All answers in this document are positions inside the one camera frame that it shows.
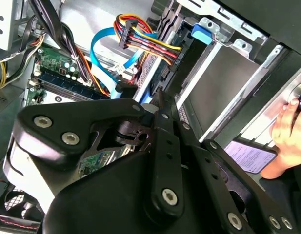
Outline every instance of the screw hole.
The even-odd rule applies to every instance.
[[[211,174],[211,175],[212,175],[213,179],[215,179],[215,180],[218,180],[218,179],[219,179],[218,176],[217,176],[216,174]]]
[[[172,159],[172,155],[170,153],[167,153],[166,156],[168,157],[168,159]]]
[[[137,110],[137,111],[140,111],[140,108],[139,108],[138,106],[133,105],[132,107],[133,107],[133,109],[135,109],[135,110]]]
[[[39,120],[39,123],[42,125],[48,124],[47,120],[45,120],[43,118]]]
[[[169,116],[168,116],[168,115],[166,115],[166,114],[162,114],[162,116],[163,116],[164,118],[166,118],[166,119],[168,119],[168,118],[169,118]]]
[[[146,134],[146,133],[143,133],[143,134],[140,134],[139,135],[139,140],[140,141],[144,141],[144,140],[146,140],[148,138],[148,134]]]

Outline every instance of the screw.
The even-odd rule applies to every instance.
[[[78,137],[78,135],[75,133],[71,133],[71,132],[64,133],[62,135],[61,139],[67,145],[76,145],[80,141],[80,138]]]
[[[169,118],[169,116],[168,116],[168,115],[166,115],[166,114],[162,114],[162,116],[163,116],[164,118],[166,118],[166,119],[168,119],[168,118]]]
[[[135,110],[137,110],[137,111],[140,111],[140,108],[139,108],[138,106],[133,105],[132,107],[133,107],[133,109],[135,109]]]
[[[227,217],[228,217],[230,224],[233,225],[234,228],[236,228],[237,230],[242,229],[242,223],[237,215],[230,212],[230,213],[228,213]]]
[[[35,123],[35,125],[37,125],[40,128],[48,128],[53,124],[51,119],[46,116],[35,117],[33,122]]]
[[[218,148],[217,145],[214,144],[213,142],[210,142],[210,145],[211,145],[211,147],[212,147],[213,149],[215,149],[215,150]]]
[[[281,228],[281,225],[279,224],[279,222],[273,216],[269,217],[269,221],[273,224],[273,226],[275,228],[277,228],[277,229]]]
[[[162,197],[170,206],[175,206],[178,202],[178,197],[175,192],[170,189],[164,189],[162,192]]]
[[[284,217],[281,217],[281,220],[282,220],[282,222],[284,223],[284,225],[286,225],[286,227],[287,227],[288,229],[290,229],[290,230],[293,229],[293,227],[292,227],[292,225],[291,225],[291,223],[289,222],[288,219],[286,219],[286,218],[284,218]]]
[[[56,102],[61,102],[61,101],[62,101],[62,98],[59,97],[59,96],[56,96],[56,97],[55,97],[55,101],[56,101]]]
[[[187,123],[183,123],[183,127],[184,127],[185,129],[187,129],[187,130],[190,129],[190,126],[189,126]]]

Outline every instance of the wire bundle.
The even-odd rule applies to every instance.
[[[30,59],[37,52],[37,50],[42,46],[43,41],[44,41],[44,36],[39,37],[39,39],[32,44],[33,47],[28,48],[24,52],[24,55],[23,55],[23,58],[22,58],[22,61],[21,61],[21,64],[20,64],[18,70],[8,78],[7,78],[7,74],[6,74],[6,66],[4,63],[4,61],[6,61],[6,59],[2,60],[0,62],[0,66],[1,66],[1,70],[2,70],[2,77],[0,79],[0,89],[4,88],[6,85],[19,79],[23,75],[24,71],[26,70],[26,68],[29,65]]]
[[[169,65],[172,65],[173,61],[178,56],[178,51],[181,47],[172,46],[147,36],[145,33],[153,33],[153,30],[141,17],[135,14],[118,15],[113,25],[117,37],[121,39],[128,20],[136,20],[138,22],[138,29],[136,27],[132,27],[134,33],[133,35],[129,35],[127,46],[142,49],[149,54],[162,58]]]
[[[109,95],[92,75],[84,54],[74,43],[70,28],[60,21],[52,3],[49,0],[29,0],[29,4],[46,33],[49,34],[63,52],[75,60],[84,82],[92,80],[103,94]]]

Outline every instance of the capacitor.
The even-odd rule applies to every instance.
[[[66,77],[71,78],[72,77],[72,72],[67,72]]]
[[[79,78],[78,73],[74,73],[71,77],[72,80],[77,80]]]
[[[77,66],[75,64],[71,65],[69,68],[70,72],[75,72],[76,71]]]
[[[68,60],[67,62],[64,63],[64,67],[65,68],[69,68],[70,65],[71,65],[72,61],[71,60]]]

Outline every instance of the silver sheet metal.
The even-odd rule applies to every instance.
[[[301,69],[279,90],[264,108],[241,131],[242,138],[255,140],[256,143],[273,147],[275,144],[270,136],[271,127],[279,111],[288,102],[292,91],[301,84]]]

